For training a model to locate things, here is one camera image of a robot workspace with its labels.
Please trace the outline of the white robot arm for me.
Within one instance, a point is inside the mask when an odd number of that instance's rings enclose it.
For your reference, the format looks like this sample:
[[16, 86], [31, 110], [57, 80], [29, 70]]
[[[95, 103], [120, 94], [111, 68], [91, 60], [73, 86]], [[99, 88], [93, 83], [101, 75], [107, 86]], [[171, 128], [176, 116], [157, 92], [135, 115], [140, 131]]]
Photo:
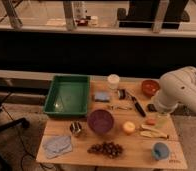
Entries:
[[196, 68], [183, 67], [163, 74], [160, 89], [152, 97], [155, 109], [162, 114], [172, 113], [178, 103], [196, 113]]

